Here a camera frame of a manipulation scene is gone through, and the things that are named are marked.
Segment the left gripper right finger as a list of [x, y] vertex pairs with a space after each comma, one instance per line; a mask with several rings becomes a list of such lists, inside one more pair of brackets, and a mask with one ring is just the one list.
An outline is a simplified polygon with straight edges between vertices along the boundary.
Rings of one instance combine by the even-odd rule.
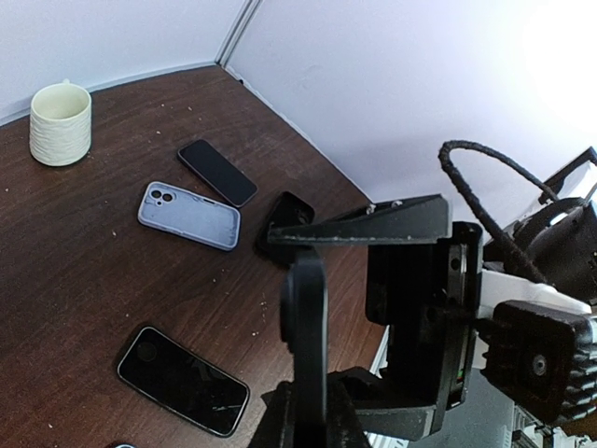
[[336, 373], [327, 376], [326, 398], [326, 447], [369, 448], [353, 402]]

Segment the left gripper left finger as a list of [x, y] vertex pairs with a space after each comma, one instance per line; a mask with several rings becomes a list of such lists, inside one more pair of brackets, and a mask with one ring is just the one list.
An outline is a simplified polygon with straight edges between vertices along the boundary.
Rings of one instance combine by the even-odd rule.
[[295, 444], [297, 390], [294, 383], [282, 381], [274, 391], [262, 396], [266, 402], [249, 448], [293, 448]]

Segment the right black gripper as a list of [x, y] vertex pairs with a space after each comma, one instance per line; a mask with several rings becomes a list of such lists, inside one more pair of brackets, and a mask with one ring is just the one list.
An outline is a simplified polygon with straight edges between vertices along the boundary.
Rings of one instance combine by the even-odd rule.
[[464, 404], [475, 348], [482, 229], [452, 225], [440, 194], [371, 203], [319, 223], [272, 228], [276, 245], [375, 245], [366, 316], [388, 328], [382, 378], [355, 367], [344, 386], [369, 433], [419, 441]]

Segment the black phone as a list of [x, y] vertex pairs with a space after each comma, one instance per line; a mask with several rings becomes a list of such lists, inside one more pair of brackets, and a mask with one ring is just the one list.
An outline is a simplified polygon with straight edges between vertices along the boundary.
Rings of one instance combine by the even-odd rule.
[[163, 409], [220, 438], [234, 434], [250, 398], [244, 382], [151, 326], [132, 338], [117, 375]]
[[326, 446], [327, 305], [324, 263], [301, 250], [280, 299], [281, 337], [294, 357], [295, 447]]

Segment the purple smartphone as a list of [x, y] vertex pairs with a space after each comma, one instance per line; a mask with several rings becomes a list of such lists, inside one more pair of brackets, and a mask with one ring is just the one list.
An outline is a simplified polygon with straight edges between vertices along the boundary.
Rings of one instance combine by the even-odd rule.
[[257, 194], [257, 185], [205, 140], [179, 149], [177, 158], [237, 208], [246, 205]]

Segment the lilac silicone phone case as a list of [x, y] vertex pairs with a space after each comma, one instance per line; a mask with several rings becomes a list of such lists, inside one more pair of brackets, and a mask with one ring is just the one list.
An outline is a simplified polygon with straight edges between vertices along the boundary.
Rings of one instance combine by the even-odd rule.
[[237, 209], [159, 181], [147, 185], [137, 219], [151, 229], [223, 251], [231, 251], [239, 242]]

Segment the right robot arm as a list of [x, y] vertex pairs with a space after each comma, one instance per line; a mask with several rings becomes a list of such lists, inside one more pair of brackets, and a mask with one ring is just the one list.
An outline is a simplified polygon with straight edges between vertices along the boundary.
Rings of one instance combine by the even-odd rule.
[[[294, 379], [264, 396], [252, 446], [427, 438], [465, 402], [473, 370], [545, 423], [594, 413], [596, 201], [563, 187], [582, 163], [595, 162], [595, 151], [539, 182], [537, 208], [501, 229], [451, 161], [456, 149], [498, 152], [456, 140], [438, 153], [475, 222], [453, 220], [439, 195], [373, 203], [322, 222], [292, 194], [274, 205], [257, 245], [288, 267], [280, 331]], [[320, 245], [368, 250], [366, 317], [388, 331], [379, 372], [327, 368]]]

